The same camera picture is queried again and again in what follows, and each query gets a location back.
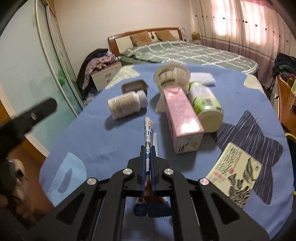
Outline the green tea leaf box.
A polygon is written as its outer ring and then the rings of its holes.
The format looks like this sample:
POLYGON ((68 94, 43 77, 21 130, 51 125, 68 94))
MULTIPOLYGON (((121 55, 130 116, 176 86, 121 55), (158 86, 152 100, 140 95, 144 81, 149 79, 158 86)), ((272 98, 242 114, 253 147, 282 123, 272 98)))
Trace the green tea leaf box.
POLYGON ((233 143, 228 143, 206 178, 240 208, 250 197, 262 164, 233 143))

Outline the toothpaste tube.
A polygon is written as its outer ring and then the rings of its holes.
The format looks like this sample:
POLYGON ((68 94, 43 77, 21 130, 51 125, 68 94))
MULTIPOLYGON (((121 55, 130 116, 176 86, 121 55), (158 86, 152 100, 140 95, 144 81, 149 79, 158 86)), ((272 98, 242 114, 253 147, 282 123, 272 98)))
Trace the toothpaste tube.
POLYGON ((154 122, 146 116, 144 118, 145 140, 145 183, 142 197, 138 197, 133 207, 136 217, 160 218, 171 216, 171 207, 166 197, 157 197, 152 193, 151 185, 151 147, 154 143, 154 122))

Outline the pink milk carton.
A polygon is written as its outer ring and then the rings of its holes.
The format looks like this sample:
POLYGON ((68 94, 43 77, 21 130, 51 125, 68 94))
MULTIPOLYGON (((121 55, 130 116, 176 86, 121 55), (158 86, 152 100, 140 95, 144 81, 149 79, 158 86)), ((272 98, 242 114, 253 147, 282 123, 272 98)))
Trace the pink milk carton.
POLYGON ((197 151, 204 128, 187 95, 177 86, 167 87, 163 93, 175 154, 197 151))

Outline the green label drink bottle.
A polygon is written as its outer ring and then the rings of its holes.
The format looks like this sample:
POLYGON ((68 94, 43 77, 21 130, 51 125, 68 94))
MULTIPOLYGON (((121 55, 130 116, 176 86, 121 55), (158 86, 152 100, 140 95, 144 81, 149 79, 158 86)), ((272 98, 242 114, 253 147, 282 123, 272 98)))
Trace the green label drink bottle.
POLYGON ((205 133, 219 130, 223 121, 223 109, 209 87, 198 81, 189 85, 189 101, 201 122, 205 133))

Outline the white pill bottle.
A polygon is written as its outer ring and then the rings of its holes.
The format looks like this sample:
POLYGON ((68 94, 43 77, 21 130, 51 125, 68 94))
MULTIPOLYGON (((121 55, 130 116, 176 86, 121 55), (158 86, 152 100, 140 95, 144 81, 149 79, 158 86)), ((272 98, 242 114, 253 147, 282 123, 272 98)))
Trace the white pill bottle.
POLYGON ((147 96, 143 90, 131 91, 107 101, 113 120, 127 117, 147 108, 147 96))

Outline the brown plastic tray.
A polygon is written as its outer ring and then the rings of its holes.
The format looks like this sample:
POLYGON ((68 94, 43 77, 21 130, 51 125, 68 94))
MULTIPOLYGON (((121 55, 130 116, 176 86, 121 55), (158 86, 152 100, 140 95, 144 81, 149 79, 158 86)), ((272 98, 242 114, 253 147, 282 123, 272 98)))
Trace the brown plastic tray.
POLYGON ((145 95, 147 95, 148 88, 148 84, 143 79, 139 79, 123 84, 121 86, 121 91, 123 94, 125 94, 131 91, 138 92, 140 90, 143 90, 145 92, 145 95))

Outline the white yogurt cup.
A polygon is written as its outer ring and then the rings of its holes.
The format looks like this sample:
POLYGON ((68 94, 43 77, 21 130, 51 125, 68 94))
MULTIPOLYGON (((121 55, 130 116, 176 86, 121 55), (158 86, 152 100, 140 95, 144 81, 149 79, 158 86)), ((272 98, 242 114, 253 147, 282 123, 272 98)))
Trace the white yogurt cup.
POLYGON ((162 94, 166 87, 178 86, 187 93, 190 84, 191 73, 183 65, 167 64, 159 67, 154 73, 154 82, 162 94))

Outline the blue star-pattern tablecloth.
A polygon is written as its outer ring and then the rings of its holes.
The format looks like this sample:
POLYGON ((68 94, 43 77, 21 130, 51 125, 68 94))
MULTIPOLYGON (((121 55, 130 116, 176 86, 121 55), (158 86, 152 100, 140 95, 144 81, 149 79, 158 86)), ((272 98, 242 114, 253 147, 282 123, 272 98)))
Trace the blue star-pattern tablecloth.
POLYGON ((217 134, 205 134, 197 151, 176 155, 166 114, 156 112, 158 68, 159 64, 134 66, 149 85, 146 109, 113 120, 107 101, 121 94, 117 83, 100 92, 74 120, 41 167, 40 183, 48 199, 58 205, 88 178, 106 179, 125 168, 144 144, 148 116, 154 122, 159 156, 189 179, 205 177, 230 142, 260 161, 260 177, 244 211, 274 237, 292 212, 294 176, 283 128, 258 80, 231 69, 189 65, 191 72, 210 73, 215 79, 211 90, 222 106, 223 125, 217 134))

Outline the sliding wardrobe doors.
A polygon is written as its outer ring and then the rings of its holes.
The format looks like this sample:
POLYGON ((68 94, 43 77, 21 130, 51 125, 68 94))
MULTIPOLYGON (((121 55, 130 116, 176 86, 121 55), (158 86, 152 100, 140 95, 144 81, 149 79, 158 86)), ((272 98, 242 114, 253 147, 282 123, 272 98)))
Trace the sliding wardrobe doors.
POLYGON ((13 117, 48 97, 56 100, 56 112, 26 136, 44 156, 84 108, 76 80, 53 2, 25 2, 1 35, 1 103, 13 117))

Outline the clothes pile on nightstand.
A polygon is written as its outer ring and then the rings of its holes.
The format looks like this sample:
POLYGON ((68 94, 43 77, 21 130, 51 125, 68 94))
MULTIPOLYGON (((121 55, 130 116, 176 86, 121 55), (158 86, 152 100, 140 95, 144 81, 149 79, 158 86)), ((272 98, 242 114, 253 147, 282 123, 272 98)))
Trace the clothes pile on nightstand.
POLYGON ((100 71, 108 67, 116 61, 116 56, 108 49, 96 49, 85 58, 80 67, 76 81, 78 89, 84 99, 88 96, 90 89, 94 88, 91 74, 94 71, 100 71))

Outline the wooden desk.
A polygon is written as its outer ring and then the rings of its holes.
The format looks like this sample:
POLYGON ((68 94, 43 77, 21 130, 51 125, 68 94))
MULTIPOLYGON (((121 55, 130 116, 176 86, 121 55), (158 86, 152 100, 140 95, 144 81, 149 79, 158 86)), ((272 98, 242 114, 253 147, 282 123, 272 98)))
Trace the wooden desk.
POLYGON ((295 105, 295 96, 290 92, 289 85, 277 76, 270 97, 270 102, 285 132, 295 136, 295 113, 292 106, 295 105))

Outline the left brown pillow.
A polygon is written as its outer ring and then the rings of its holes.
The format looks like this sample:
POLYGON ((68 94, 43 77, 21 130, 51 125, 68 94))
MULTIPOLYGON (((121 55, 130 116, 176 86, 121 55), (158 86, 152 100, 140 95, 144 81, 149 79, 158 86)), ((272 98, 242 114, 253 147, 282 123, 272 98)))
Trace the left brown pillow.
POLYGON ((153 41, 147 31, 130 35, 130 39, 134 47, 152 44, 153 41))

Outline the green plaid duvet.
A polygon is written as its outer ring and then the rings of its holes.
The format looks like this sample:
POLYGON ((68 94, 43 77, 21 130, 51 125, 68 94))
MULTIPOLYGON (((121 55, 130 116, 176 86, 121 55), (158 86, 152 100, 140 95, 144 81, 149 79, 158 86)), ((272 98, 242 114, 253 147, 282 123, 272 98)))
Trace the green plaid duvet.
POLYGON ((149 45, 131 47, 123 51, 121 56, 150 63, 212 65, 245 74, 255 74, 259 70, 257 62, 240 54, 181 40, 158 41, 149 45))

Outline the dark clothes pile on desk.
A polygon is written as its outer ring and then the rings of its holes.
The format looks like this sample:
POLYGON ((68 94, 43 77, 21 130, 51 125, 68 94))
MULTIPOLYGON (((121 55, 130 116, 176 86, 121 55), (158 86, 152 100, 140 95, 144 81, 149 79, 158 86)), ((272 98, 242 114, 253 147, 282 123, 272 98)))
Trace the dark clothes pile on desk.
POLYGON ((275 79, 276 76, 283 72, 295 75, 295 69, 295 57, 286 55, 284 53, 279 53, 274 61, 272 77, 275 79))

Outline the woven basket by bed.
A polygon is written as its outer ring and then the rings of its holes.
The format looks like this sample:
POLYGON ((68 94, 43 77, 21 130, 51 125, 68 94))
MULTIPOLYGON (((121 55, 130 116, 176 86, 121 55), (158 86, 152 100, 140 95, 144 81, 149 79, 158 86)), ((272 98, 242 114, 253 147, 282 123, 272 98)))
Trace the woven basket by bed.
POLYGON ((192 41, 201 41, 200 33, 192 32, 192 41))

